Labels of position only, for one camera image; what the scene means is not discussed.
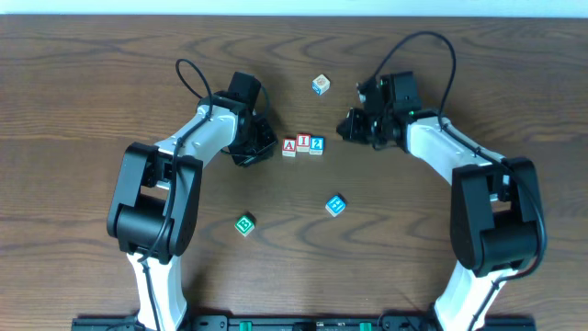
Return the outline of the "red letter A block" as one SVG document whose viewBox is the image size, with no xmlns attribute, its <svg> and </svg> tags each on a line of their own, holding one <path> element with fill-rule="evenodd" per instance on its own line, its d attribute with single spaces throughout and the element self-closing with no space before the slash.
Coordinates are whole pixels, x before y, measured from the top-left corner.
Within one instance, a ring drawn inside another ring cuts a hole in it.
<svg viewBox="0 0 588 331">
<path fill-rule="evenodd" d="M 286 157 L 295 157 L 297 153 L 297 145 L 295 139 L 286 138 L 283 140 L 281 153 Z"/>
</svg>

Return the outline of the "red letter I block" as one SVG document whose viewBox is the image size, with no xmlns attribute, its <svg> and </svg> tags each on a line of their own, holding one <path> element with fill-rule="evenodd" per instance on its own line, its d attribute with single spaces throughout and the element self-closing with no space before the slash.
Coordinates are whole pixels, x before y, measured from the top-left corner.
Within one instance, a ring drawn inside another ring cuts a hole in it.
<svg viewBox="0 0 588 331">
<path fill-rule="evenodd" d="M 298 153 L 307 153 L 311 148 L 311 135 L 299 133 L 296 139 L 296 151 Z"/>
</svg>

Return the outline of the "blue number 2 block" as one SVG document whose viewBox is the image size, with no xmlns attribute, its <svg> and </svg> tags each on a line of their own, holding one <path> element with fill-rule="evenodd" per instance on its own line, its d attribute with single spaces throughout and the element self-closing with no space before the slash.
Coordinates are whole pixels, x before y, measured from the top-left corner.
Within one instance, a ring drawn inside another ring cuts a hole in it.
<svg viewBox="0 0 588 331">
<path fill-rule="evenodd" d="M 324 151 L 324 138 L 311 136 L 309 154 L 322 155 Z"/>
</svg>

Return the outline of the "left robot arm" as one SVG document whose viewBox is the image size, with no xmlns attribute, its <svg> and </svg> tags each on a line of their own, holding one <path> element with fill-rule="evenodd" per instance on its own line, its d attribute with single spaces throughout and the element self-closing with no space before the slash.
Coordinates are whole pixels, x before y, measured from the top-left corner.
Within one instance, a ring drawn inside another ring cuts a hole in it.
<svg viewBox="0 0 588 331">
<path fill-rule="evenodd" d="M 257 78 L 236 72 L 227 89 L 197 103 L 195 116 L 176 133 L 126 149 L 107 232 L 118 240 L 136 275 L 136 329 L 184 325 L 181 256 L 195 232 L 203 169 L 216 154 L 230 156 L 241 167 L 272 156 L 277 136 L 254 109 L 264 93 Z"/>
</svg>

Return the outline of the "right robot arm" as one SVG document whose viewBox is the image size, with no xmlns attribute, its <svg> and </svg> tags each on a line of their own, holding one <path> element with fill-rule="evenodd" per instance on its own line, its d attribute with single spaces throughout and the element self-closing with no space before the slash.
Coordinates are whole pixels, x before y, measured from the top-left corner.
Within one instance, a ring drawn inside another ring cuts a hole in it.
<svg viewBox="0 0 588 331">
<path fill-rule="evenodd" d="M 489 317 L 506 282 L 535 268 L 546 234 L 537 173 L 527 158 L 506 158 L 425 109 L 412 73 L 369 78 L 356 87 L 336 131 L 374 149 L 399 147 L 431 166 L 451 187 L 449 236 L 457 264 L 424 314 L 395 313 L 385 330 L 533 330 L 530 317 Z"/>
</svg>

